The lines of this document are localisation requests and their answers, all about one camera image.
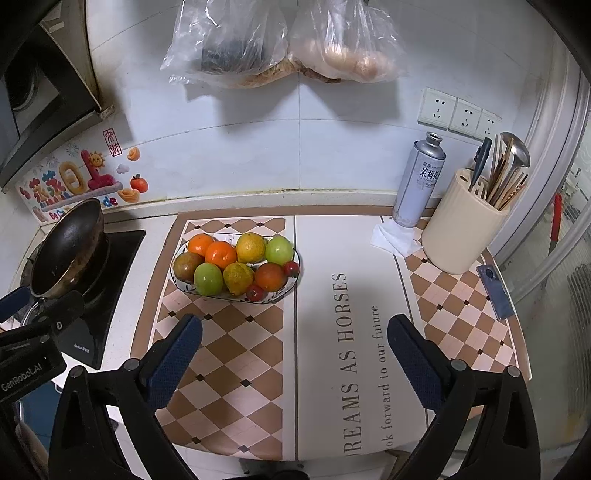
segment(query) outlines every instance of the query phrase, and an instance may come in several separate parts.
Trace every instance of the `hanging plastic bag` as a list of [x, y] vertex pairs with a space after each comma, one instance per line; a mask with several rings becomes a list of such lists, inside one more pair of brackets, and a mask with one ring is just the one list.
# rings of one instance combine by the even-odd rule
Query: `hanging plastic bag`
[[259, 73], [258, 75], [251, 75], [240, 79], [239, 83], [233, 85], [233, 88], [254, 88], [266, 85], [267, 83], [274, 82], [276, 80], [287, 77], [292, 73], [301, 73], [306, 77], [320, 80], [324, 83], [340, 83], [340, 79], [329, 79], [316, 73], [314, 70], [304, 67], [299, 60], [293, 58], [292, 54], [288, 54], [283, 60], [277, 65], [272, 66], [270, 69]]
[[309, 0], [291, 29], [290, 51], [331, 79], [376, 83], [406, 74], [394, 23], [377, 0]]
[[286, 35], [277, 0], [183, 0], [160, 69], [171, 83], [263, 85], [254, 77], [284, 59]]

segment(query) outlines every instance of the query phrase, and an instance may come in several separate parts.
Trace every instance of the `wooden chopsticks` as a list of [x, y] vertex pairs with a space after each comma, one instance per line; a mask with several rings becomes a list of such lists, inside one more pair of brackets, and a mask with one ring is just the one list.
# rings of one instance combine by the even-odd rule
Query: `wooden chopsticks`
[[519, 194], [527, 186], [527, 173], [521, 172], [520, 168], [515, 170], [509, 179], [503, 191], [498, 192], [503, 184], [507, 171], [509, 170], [511, 151], [513, 149], [513, 139], [509, 139], [505, 152], [502, 152], [503, 140], [498, 135], [495, 136], [495, 150], [492, 157], [491, 179], [489, 181], [486, 201], [497, 210], [509, 208], [517, 201]]

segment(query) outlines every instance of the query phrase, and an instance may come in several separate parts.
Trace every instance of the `diamond pattern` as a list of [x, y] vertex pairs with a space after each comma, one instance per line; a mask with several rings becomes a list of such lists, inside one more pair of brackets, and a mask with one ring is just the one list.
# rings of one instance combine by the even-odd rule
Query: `diamond pattern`
[[[187, 222], [181, 242], [198, 233], [274, 236], [285, 218], [228, 218]], [[168, 438], [204, 452], [282, 459], [282, 301], [232, 303], [186, 294], [167, 280], [155, 318], [155, 341], [178, 320], [203, 320], [202, 345], [166, 408], [156, 417]]]
[[[417, 239], [426, 224], [421, 220], [415, 227]], [[428, 340], [435, 342], [448, 358], [461, 358], [474, 369], [502, 371], [507, 365], [515, 365], [509, 329], [504, 322], [495, 320], [491, 300], [476, 271], [484, 262], [482, 256], [462, 275], [440, 271], [423, 249], [405, 261], [421, 318], [427, 322]]]

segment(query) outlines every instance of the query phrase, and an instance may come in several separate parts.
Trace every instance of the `utensil holder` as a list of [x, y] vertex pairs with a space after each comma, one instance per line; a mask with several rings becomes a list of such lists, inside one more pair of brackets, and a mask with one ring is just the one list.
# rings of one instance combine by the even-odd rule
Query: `utensil holder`
[[440, 270], [451, 275], [467, 271], [491, 243], [509, 209], [497, 210], [468, 191], [472, 172], [456, 172], [447, 193], [423, 232], [423, 250]]

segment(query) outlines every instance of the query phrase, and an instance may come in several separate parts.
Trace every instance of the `white paper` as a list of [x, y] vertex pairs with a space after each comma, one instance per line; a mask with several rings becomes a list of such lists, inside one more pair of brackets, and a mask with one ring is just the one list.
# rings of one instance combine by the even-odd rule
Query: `white paper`
[[414, 228], [403, 227], [392, 219], [374, 227], [371, 244], [401, 258], [406, 258], [421, 248], [414, 239]]

